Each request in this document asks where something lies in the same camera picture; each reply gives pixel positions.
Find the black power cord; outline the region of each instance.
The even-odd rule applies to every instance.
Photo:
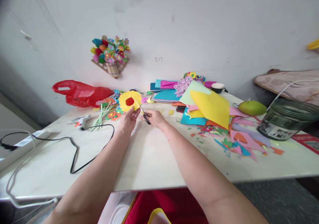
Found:
[[[113,133],[112,133],[112,136],[111,136],[111,138],[110,138],[110,140],[111,140],[111,139],[113,138],[114,131],[115,131],[114,126],[111,125],[111,124],[102,124],[102,125],[92,126],[92,127],[88,127],[88,128],[86,128],[86,129],[84,129],[83,131],[85,131],[85,130],[87,130],[87,129],[89,129],[89,128],[102,127],[102,126],[107,126],[107,125],[110,125],[110,126],[113,127]],[[7,136],[9,136],[9,135],[11,135],[11,134],[17,134],[17,133],[25,133],[25,134],[28,134],[28,133],[26,133],[26,132],[15,132],[15,133],[7,134],[7,135],[3,136],[3,137],[0,139],[0,144],[1,144],[1,146],[3,146],[5,149],[9,149],[9,150],[14,150],[14,149],[16,149],[17,146],[12,146],[12,145],[8,145],[8,144],[4,144],[4,143],[2,142],[2,140],[3,140],[5,137],[7,137]],[[38,138],[38,137],[36,137],[36,136],[34,136],[34,135],[32,135],[32,136],[33,136],[34,138],[36,138],[36,139],[46,140],[46,141],[57,141],[57,140],[60,140],[60,139],[68,138],[68,139],[70,140],[71,144],[72,144],[74,147],[76,147],[76,151],[75,151],[75,153],[74,153],[74,157],[73,157],[72,164],[71,164],[71,169],[70,169],[70,173],[71,173],[71,174],[77,173],[78,171],[80,171],[82,168],[84,168],[86,165],[88,165],[89,163],[91,163],[91,162],[96,158],[96,156],[95,156],[95,157],[92,158],[89,162],[87,162],[86,164],[84,164],[82,167],[80,167],[79,169],[73,171],[75,159],[76,159],[76,156],[77,156],[77,153],[78,153],[78,150],[79,150],[79,146],[77,146],[76,143],[74,143],[74,141],[73,141],[73,139],[72,139],[71,137],[63,137],[63,138],[59,138],[59,139],[42,139],[42,138]]]

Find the hand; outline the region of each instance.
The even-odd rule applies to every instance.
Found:
[[[164,127],[169,125],[159,111],[146,111],[146,113],[150,115],[149,117],[146,116],[146,118],[152,124],[152,126],[163,130]]]
[[[135,124],[136,124],[136,119],[139,116],[141,112],[141,109],[138,108],[137,110],[133,111],[133,106],[132,108],[127,111],[126,113],[123,113],[120,119],[120,126],[119,129],[122,131],[129,131],[132,133]]]

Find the power strip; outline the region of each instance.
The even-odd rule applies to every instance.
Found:
[[[48,138],[51,135],[51,133],[46,130],[39,130],[33,133],[33,135],[38,138],[45,139],[45,138]],[[34,139],[34,142],[36,145],[38,145],[39,143],[42,142],[42,140]],[[33,149],[32,138],[28,136],[24,140],[21,140],[19,143],[17,143],[15,146],[18,146],[18,148],[13,151],[0,147],[1,157],[3,157],[3,158],[0,158],[0,171],[5,169],[7,166],[9,166],[11,163],[16,161],[22,155],[26,154],[28,151]]]

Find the scissor handle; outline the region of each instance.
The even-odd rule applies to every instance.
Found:
[[[146,114],[146,113],[144,113],[143,117],[144,117],[146,123],[147,123],[148,125],[151,125],[151,123],[147,120],[146,116],[149,116],[149,115]]]

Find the jar label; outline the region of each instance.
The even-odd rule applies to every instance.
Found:
[[[259,124],[259,129],[264,133],[267,134],[270,137],[274,137],[276,139],[282,139],[287,140],[291,136],[293,136],[295,133],[298,132],[298,130],[289,130],[285,128],[281,128],[279,126],[276,126],[267,120],[263,120]]]

